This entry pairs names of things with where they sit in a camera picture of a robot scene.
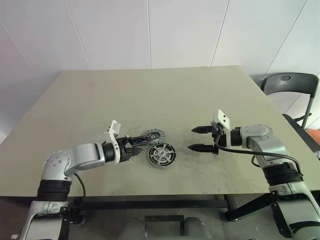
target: black chair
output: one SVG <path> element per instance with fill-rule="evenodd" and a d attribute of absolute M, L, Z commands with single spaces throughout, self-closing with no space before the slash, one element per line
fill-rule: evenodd
<path fill-rule="evenodd" d="M 283 114 L 283 116 L 314 153 L 320 151 L 320 146 L 304 129 L 306 127 L 308 117 L 311 115 L 310 109 L 316 96 L 318 83 L 318 77 L 313 74 L 284 72 L 267 76 L 261 85 L 261 90 L 266 95 L 279 92 L 310 94 L 309 103 L 304 116 L 295 119 L 292 119 L 286 114 Z M 301 120 L 303 120 L 303 122 L 300 126 L 297 122 Z"/>

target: floor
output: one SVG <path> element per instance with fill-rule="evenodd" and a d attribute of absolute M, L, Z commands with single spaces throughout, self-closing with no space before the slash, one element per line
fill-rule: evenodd
<path fill-rule="evenodd" d="M 238 206 L 259 195 L 236 195 Z M 225 209 L 183 208 L 183 209 L 128 209 L 96 210 L 85 213 L 86 223 L 70 226 L 70 240 L 116 240 L 126 224 L 134 218 L 154 215 L 184 215 L 203 221 L 214 240 L 283 240 L 278 233 L 271 210 L 259 212 L 236 222 L 225 222 Z M 0 240 L 8 240 L 19 231 L 28 209 L 0 200 Z M 179 222 L 151 222 L 147 224 L 148 237 L 179 235 Z"/>

